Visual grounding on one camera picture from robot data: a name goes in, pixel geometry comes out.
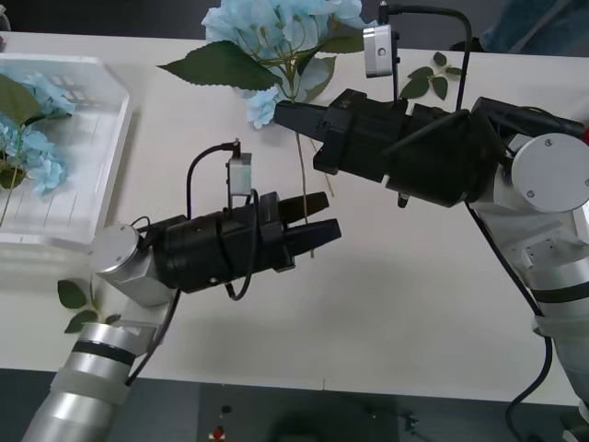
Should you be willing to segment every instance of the black band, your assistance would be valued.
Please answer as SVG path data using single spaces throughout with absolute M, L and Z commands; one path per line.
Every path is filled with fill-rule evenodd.
M 135 355 L 133 353 L 105 343 L 78 341 L 72 349 L 72 353 L 73 352 L 106 357 L 113 361 L 121 362 L 126 366 L 132 366 L 135 361 Z
M 543 302 L 545 304 L 578 301 L 579 299 L 589 297 L 589 283 L 558 288 L 556 290 L 532 290 L 532 295 L 534 295 L 537 302 Z

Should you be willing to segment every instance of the blue hydrangea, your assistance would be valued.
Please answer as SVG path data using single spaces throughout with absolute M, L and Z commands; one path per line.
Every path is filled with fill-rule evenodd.
M 292 91 L 283 73 L 275 67 L 271 68 L 271 71 L 283 79 L 284 92 L 291 95 Z M 296 100 L 305 101 L 306 92 L 323 83 L 328 77 L 329 67 L 325 61 L 320 58 L 313 58 L 306 67 L 303 77 L 296 76 L 295 78 L 295 92 L 298 89 Z M 283 99 L 287 99 L 283 89 L 274 86 L 260 92 L 241 91 L 242 97 L 248 99 L 248 121 L 253 122 L 256 129 L 261 129 L 264 124 L 268 124 L 274 116 L 276 104 Z
M 328 21 L 335 16 L 355 28 L 374 26 L 360 18 L 360 0 L 222 0 L 212 7 L 202 24 L 206 40 L 232 41 L 260 58 L 279 56 L 275 48 L 305 51 L 328 34 Z
M 65 166 L 51 154 L 41 155 L 28 170 L 27 177 L 33 181 L 33 191 L 43 195 L 65 181 Z
M 232 41 L 256 58 L 270 59 L 281 58 L 280 52 L 317 47 L 329 35 L 331 16 L 356 28 L 374 26 L 374 22 L 364 23 L 361 12 L 361 0 L 221 0 L 219 7 L 209 9 L 202 24 L 208 42 Z M 295 94 L 296 101 L 304 101 L 306 92 L 329 76 L 328 65 L 313 59 L 303 77 L 296 76 L 292 91 L 278 68 L 270 70 L 283 79 L 282 87 L 240 91 L 248 99 L 248 120 L 258 129 L 271 121 L 278 101 Z
M 74 113 L 75 104 L 65 97 L 67 91 L 54 85 L 46 76 L 40 73 L 24 76 L 10 66 L 0 66 L 0 74 L 26 87 L 40 104 L 41 113 L 45 117 L 56 118 Z
M 24 85 L 39 102 L 45 117 L 55 118 L 74 112 L 75 105 L 65 98 L 65 91 L 45 76 L 34 74 L 25 77 L 5 66 L 0 67 L 0 73 Z M 0 113 L 0 152 L 4 153 L 0 159 L 23 168 L 32 181 L 33 191 L 44 194 L 64 183 L 66 170 L 55 144 L 38 128 L 42 128 L 41 122 L 17 128 Z

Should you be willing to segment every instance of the person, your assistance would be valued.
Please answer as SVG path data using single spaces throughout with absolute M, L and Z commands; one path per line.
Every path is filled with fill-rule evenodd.
M 499 22 L 473 39 L 473 52 L 509 52 L 559 0 L 511 0 Z M 589 0 L 569 0 L 525 42 L 520 53 L 563 55 L 589 35 Z M 450 49 L 463 51 L 462 41 Z

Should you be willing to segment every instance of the flower stem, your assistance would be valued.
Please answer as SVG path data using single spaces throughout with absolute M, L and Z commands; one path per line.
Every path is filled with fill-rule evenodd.
M 18 131 L 17 137 L 17 158 L 20 155 L 20 131 Z M 12 182 L 10 183 L 10 190 L 8 191 L 8 197 L 6 198 L 6 204 L 4 206 L 4 212 L 2 213 L 2 218 L 0 218 L 0 227 L 4 224 L 4 218 L 6 217 L 6 212 L 8 212 L 8 205 L 10 204 L 10 197 L 12 196 L 12 191 L 15 190 L 15 184 L 17 182 L 17 175 L 18 175 L 18 165 L 15 166 L 15 173 L 12 175 Z
M 313 143 L 313 138 L 309 138 L 309 141 L 311 142 L 311 145 L 313 146 L 313 149 L 315 150 L 315 153 L 317 153 L 317 147 L 315 146 L 315 143 Z M 327 173 L 323 173 L 323 175 L 325 175 L 325 181 L 328 182 L 328 187 L 329 187 L 329 193 L 331 193 L 331 198 L 335 198 L 335 192 L 333 191 L 333 187 L 331 187 L 331 181 L 329 180 L 329 176 Z
M 306 210 L 306 176 L 305 176 L 305 161 L 303 160 L 303 148 L 301 147 L 301 135 L 299 132 L 294 134 L 296 136 L 296 145 L 298 146 L 298 159 L 301 162 L 301 176 L 303 178 L 303 215 L 305 216 L 305 224 L 309 224 L 307 210 Z M 315 258 L 315 251 L 311 251 L 311 258 Z

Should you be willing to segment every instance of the gray floor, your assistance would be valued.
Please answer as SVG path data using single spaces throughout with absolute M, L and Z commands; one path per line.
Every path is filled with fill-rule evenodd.
M 0 440 L 21 440 L 53 376 L 0 370 Z M 503 442 L 512 440 L 506 405 L 139 379 L 107 442 L 207 442 L 219 425 L 239 442 L 418 442 L 405 431 L 406 413 L 428 442 Z M 526 437 L 551 442 L 560 440 L 560 417 L 573 410 L 524 404 L 514 419 Z M 301 430 L 307 437 L 292 437 Z
M 472 22 L 476 36 L 497 20 L 507 1 L 409 0 L 405 3 L 459 9 Z M 220 0 L 0 0 L 0 3 L 8 9 L 14 30 L 19 31 L 202 39 L 202 18 Z M 363 3 L 364 16 L 374 18 L 379 0 L 363 0 Z M 400 31 L 402 48 L 443 50 L 464 39 L 461 27 L 452 18 L 403 15 L 395 17 L 394 24 Z M 571 48 L 570 55 L 589 55 L 589 39 Z

